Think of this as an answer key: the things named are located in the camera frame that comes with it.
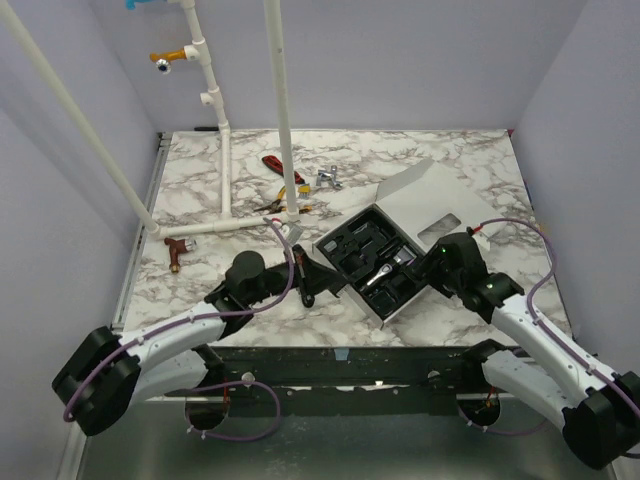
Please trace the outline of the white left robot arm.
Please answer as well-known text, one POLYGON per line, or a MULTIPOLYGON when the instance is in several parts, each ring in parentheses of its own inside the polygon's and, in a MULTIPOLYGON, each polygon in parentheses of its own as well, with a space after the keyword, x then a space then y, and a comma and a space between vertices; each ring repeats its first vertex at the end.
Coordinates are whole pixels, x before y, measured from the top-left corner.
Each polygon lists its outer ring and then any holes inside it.
POLYGON ((224 281, 203 301, 149 329, 126 335, 107 327, 93 330, 52 382, 65 406, 64 421, 77 423, 88 436, 97 435, 121 418, 135 388, 155 367, 235 334, 292 289, 311 307, 316 295, 337 294, 347 283, 343 274, 312 260, 299 245, 285 249, 284 255, 284 263, 266 267, 259 253, 239 253, 224 281))

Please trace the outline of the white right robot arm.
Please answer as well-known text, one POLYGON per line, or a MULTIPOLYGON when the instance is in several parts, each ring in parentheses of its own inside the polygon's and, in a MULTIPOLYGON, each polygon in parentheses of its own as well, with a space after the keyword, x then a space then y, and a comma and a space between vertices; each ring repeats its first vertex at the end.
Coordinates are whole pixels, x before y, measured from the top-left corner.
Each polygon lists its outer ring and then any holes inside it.
POLYGON ((532 295, 502 272, 492 273, 474 232, 440 238, 410 267, 413 276, 505 333, 533 365, 499 345, 464 362, 469 390, 489 385, 528 405, 562 433, 571 452, 601 470, 639 444, 639 377, 620 374, 587 353, 535 306, 532 295))

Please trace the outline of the white hair clipper kit box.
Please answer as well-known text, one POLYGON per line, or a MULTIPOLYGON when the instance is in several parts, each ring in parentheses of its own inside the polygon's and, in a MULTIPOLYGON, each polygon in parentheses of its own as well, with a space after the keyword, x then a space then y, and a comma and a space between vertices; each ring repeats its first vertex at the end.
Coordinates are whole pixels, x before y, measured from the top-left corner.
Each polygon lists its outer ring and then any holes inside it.
POLYGON ((501 214, 454 171, 432 160, 382 181, 370 205, 341 221, 312 246, 319 261, 343 274, 345 292, 378 326, 387 324, 414 301, 427 284, 410 277, 408 267, 449 233, 501 214), (325 245, 335 241, 332 252, 325 245), (399 251, 416 256, 370 288, 365 283, 399 251))

